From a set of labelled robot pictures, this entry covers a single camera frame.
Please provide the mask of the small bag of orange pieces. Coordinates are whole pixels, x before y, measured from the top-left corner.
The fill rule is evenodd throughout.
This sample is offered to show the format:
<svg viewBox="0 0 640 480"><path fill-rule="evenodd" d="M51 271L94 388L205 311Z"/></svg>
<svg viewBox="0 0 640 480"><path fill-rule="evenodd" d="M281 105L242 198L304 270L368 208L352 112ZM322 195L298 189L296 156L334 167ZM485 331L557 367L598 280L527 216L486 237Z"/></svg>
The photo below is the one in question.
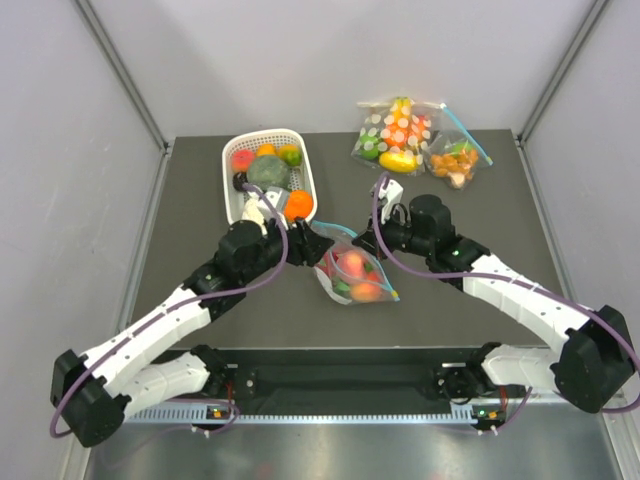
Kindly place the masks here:
<svg viewBox="0 0 640 480"><path fill-rule="evenodd" d="M429 171L457 190L464 189L479 169L493 165L492 158L462 121L441 103L433 118L429 146Z"/></svg>

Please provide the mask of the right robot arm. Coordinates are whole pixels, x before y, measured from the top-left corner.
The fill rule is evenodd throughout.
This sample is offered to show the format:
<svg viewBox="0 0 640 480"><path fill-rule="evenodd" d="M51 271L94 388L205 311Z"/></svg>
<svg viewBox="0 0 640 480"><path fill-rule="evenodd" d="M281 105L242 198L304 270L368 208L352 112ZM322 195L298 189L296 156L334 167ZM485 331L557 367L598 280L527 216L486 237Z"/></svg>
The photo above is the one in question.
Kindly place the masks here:
<svg viewBox="0 0 640 480"><path fill-rule="evenodd" d="M469 395L487 396L519 385L559 394L588 413L639 371L624 316L605 305L575 304L518 274L478 242L458 234L439 197L421 195L408 206L384 190L373 196L367 228L355 245L394 261L400 251L423 258L424 278L438 279L486 302L532 332L544 345L488 343L466 362Z"/></svg>

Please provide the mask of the clear blue zip bag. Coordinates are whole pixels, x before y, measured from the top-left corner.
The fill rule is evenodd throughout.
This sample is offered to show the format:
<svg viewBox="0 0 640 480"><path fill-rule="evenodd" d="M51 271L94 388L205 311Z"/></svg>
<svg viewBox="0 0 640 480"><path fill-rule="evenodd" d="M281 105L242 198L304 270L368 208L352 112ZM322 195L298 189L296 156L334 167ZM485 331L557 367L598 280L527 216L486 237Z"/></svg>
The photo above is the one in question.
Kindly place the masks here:
<svg viewBox="0 0 640 480"><path fill-rule="evenodd" d="M378 259L352 244L353 230L318 220L312 221L311 228L334 241L314 266L316 278L332 300L341 305L400 300Z"/></svg>

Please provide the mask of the dark fake mangosteen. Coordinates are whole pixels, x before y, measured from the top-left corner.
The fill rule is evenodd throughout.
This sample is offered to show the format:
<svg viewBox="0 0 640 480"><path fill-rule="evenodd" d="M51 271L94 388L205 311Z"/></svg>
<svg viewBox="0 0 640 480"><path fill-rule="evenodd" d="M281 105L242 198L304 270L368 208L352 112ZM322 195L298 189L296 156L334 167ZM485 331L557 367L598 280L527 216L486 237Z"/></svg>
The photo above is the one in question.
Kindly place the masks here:
<svg viewBox="0 0 640 480"><path fill-rule="evenodd" d="M245 192L245 184L248 183L246 172L237 172L232 177L232 186L238 192Z"/></svg>

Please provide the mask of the orange fake peach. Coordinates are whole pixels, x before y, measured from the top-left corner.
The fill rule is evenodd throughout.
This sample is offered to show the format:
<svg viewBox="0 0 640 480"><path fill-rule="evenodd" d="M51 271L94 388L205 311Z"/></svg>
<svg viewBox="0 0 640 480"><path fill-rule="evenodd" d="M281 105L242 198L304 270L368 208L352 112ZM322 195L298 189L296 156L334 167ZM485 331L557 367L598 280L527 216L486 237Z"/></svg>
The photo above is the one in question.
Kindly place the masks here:
<svg viewBox="0 0 640 480"><path fill-rule="evenodd" d="M353 301L359 303L370 303L379 300L382 289L377 284L358 283L350 287L350 295Z"/></svg>

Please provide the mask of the green fake broccoli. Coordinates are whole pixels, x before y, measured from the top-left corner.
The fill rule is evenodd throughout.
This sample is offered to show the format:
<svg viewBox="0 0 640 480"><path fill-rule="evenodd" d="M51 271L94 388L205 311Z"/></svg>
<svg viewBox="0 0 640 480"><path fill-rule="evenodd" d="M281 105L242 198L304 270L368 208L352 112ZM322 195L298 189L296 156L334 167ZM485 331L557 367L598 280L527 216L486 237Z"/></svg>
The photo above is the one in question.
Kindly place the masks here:
<svg viewBox="0 0 640 480"><path fill-rule="evenodd" d="M276 155L256 157L247 170L247 181L261 190L271 187L285 189L289 180L289 166Z"/></svg>

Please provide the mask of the white plastic basket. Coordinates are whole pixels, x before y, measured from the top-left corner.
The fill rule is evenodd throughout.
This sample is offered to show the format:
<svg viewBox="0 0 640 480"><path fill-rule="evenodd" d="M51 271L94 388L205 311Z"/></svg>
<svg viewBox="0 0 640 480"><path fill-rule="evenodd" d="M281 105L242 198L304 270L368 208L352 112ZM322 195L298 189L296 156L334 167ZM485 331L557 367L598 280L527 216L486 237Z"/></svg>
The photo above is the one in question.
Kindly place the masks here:
<svg viewBox="0 0 640 480"><path fill-rule="evenodd" d="M244 205L249 198L246 192L241 192L233 186L234 176L247 172L249 159L256 157L263 145L272 145L275 153L283 146L288 147L289 151L296 147L300 152L301 164L291 168L288 188L293 191L303 190L311 196L311 210L306 216L306 220L310 221L316 214L318 200L305 142L294 130L276 128L238 135L224 146L221 165L227 222L232 224L241 219Z"/></svg>

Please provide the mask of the small orange fake fruit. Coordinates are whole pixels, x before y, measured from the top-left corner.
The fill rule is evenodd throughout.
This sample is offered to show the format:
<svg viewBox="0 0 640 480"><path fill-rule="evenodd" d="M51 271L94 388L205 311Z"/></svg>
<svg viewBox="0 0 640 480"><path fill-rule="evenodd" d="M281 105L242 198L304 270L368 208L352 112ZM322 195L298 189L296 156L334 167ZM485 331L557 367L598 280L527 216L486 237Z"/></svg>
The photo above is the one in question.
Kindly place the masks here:
<svg viewBox="0 0 640 480"><path fill-rule="evenodd" d="M267 156L267 155L276 155L276 154L277 154L277 148L270 143L265 143L260 145L255 152L255 155L257 157Z"/></svg>

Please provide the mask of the red fake dragon fruit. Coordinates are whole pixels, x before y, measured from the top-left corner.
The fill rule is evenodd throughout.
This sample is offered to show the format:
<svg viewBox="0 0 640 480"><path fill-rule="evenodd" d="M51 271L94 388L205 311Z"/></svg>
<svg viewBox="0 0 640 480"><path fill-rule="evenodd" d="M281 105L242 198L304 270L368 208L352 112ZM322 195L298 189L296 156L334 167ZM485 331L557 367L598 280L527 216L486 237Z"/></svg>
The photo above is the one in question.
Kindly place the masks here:
<svg viewBox="0 0 640 480"><path fill-rule="evenodd" d="M337 269L337 260L339 256L334 251L328 251L324 254L320 262L318 263L318 268L321 272L323 272L329 279L333 279L339 275Z"/></svg>

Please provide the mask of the orange fake tangerine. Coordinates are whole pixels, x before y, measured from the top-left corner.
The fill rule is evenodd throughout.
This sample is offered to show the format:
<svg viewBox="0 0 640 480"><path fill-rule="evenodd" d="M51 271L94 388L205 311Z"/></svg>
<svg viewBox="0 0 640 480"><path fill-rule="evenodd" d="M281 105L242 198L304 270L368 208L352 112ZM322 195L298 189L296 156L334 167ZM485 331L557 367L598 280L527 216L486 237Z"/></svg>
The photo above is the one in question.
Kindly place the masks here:
<svg viewBox="0 0 640 480"><path fill-rule="evenodd" d="M289 194L284 207L284 216L293 223L297 218L306 219L314 209L315 203L311 194L304 190L294 190Z"/></svg>

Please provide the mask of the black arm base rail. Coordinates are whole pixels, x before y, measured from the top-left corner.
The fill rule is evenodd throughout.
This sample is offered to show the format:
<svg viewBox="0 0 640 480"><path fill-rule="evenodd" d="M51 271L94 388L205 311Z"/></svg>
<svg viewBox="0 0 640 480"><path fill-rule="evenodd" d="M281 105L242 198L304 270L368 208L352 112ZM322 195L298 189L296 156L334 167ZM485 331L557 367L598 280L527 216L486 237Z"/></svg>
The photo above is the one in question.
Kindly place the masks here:
<svg viewBox="0 0 640 480"><path fill-rule="evenodd" d="M248 414L431 414L458 402L523 397L518 386L472 386L462 369L473 352L471 347L221 349L224 379L195 397L232 400Z"/></svg>

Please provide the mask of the white fake cauliflower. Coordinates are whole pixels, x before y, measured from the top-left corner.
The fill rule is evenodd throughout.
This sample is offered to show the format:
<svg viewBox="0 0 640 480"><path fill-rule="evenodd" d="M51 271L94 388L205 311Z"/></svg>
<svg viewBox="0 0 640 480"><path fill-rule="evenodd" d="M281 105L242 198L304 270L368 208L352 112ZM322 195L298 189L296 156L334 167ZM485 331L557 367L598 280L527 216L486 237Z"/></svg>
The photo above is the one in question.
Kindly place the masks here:
<svg viewBox="0 0 640 480"><path fill-rule="evenodd" d="M249 198L244 204L241 219L252 221L260 227L263 227L265 223L265 217L259 210L258 203L259 201L255 198Z"/></svg>

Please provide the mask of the green yellow fake lime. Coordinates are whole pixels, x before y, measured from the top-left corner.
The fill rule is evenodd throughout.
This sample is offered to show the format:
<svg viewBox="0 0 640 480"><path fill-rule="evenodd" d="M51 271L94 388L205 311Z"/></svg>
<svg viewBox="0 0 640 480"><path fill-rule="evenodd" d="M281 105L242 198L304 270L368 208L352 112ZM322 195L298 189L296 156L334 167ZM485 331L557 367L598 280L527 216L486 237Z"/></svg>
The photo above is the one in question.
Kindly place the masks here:
<svg viewBox="0 0 640 480"><path fill-rule="evenodd" d="M286 144L278 148L278 157L289 167L296 168L302 164L303 154L300 148L294 144Z"/></svg>

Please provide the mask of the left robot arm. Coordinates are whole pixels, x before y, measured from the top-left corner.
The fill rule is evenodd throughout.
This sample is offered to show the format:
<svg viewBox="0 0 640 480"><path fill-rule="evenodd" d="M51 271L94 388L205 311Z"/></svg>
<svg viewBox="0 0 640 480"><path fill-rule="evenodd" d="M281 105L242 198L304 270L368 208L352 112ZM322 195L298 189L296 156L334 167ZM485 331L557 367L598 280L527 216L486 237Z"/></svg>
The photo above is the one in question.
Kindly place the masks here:
<svg viewBox="0 0 640 480"><path fill-rule="evenodd" d="M91 448L147 407L187 393L220 394L227 374L213 349L196 347L161 365L155 359L265 286L284 265L313 267L333 244L301 219L292 228L275 219L265 227L233 223L213 258L149 314L99 346L82 354L67 350L55 359L51 436L62 437L57 424L64 421L67 434Z"/></svg>

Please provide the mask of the red fake peach in basket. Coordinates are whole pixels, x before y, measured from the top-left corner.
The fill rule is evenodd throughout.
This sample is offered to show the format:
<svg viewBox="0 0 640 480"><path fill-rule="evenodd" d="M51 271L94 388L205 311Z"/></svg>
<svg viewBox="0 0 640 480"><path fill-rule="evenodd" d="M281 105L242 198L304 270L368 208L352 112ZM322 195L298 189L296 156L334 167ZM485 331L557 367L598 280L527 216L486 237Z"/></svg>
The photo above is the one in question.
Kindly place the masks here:
<svg viewBox="0 0 640 480"><path fill-rule="evenodd" d="M249 149L240 149L231 156L231 169L233 173L247 172L255 159L255 153Z"/></svg>

